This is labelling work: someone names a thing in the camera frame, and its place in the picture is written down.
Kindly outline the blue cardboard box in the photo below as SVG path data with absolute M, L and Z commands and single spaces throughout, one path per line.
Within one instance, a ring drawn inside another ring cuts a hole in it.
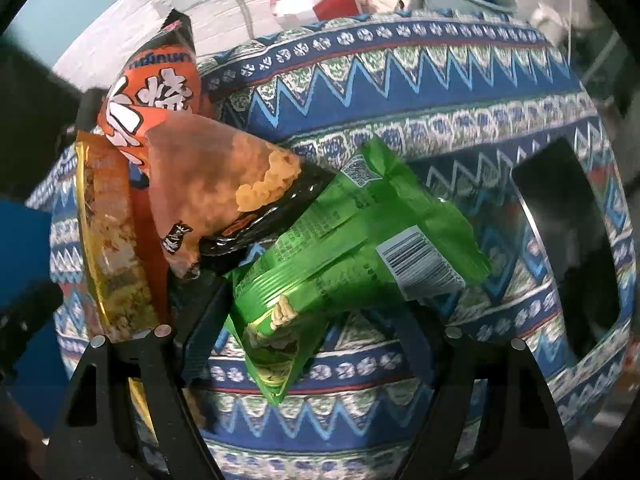
M 32 286 L 50 280 L 51 215 L 22 204 L 1 202 L 1 304 L 6 306 Z M 48 434 L 63 400 L 68 376 L 54 323 L 48 321 L 29 341 L 16 366 L 9 393 Z

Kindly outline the black cloth backdrop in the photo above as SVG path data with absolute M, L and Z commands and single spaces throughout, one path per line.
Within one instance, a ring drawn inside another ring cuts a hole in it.
M 26 200 L 68 144 L 80 92 L 1 41 L 1 196 Z

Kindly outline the orange cheese snack bag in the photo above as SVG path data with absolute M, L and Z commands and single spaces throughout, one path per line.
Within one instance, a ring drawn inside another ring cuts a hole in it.
M 171 10 L 108 90 L 99 125 L 149 180 L 151 214 L 177 278 L 223 274 L 288 230 L 333 174 L 204 116 L 190 18 Z

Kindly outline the green snack bag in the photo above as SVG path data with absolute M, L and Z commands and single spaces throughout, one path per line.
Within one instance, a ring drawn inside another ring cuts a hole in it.
M 373 138 L 253 264 L 231 272 L 229 330 L 278 405 L 334 316 L 451 294 L 489 273 L 462 212 Z

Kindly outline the orange red snack bag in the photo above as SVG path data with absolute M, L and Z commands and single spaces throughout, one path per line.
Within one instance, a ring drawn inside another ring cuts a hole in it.
M 98 326 L 113 342 L 166 322 L 167 264 L 154 234 L 149 197 L 131 186 L 126 157 L 105 136 L 81 131 L 76 196 L 86 282 Z

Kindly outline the blue patterned tablecloth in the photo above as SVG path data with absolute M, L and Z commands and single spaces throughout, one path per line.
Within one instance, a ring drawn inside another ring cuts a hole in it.
M 482 284 L 334 316 L 278 405 L 260 392 L 229 330 L 233 300 L 183 390 L 219 479 L 570 478 L 570 438 L 623 368 L 637 271 L 614 151 L 565 56 L 508 16 L 401 11 L 259 37 L 195 64 L 204 116 L 333 177 L 363 144 L 381 139 L 428 192 L 462 212 L 490 263 Z M 102 335 L 90 333 L 98 323 L 75 144 L 81 131 L 106 137 L 99 114 L 121 70 L 82 100 L 72 143 L 27 202 L 51 215 L 50 274 L 62 299 L 54 326 L 68 376 L 62 404 L 90 341 Z M 620 296 L 614 326 L 581 360 L 512 180 L 518 164 L 559 139 L 574 150 L 602 211 Z M 156 229 L 154 238 L 160 245 Z M 250 246 L 226 273 L 201 268 L 192 278 L 177 278 L 160 247 L 169 314 L 162 324 L 177 323 L 186 285 L 202 275 L 225 278 L 233 298 L 231 272 L 277 239 Z M 144 461 L 165 471 L 141 382 L 129 387 Z

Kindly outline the black smartphone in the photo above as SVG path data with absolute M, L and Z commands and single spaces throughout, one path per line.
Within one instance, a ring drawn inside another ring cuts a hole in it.
M 612 249 L 596 196 L 567 140 L 512 170 L 561 304 L 570 350 L 583 359 L 620 315 Z

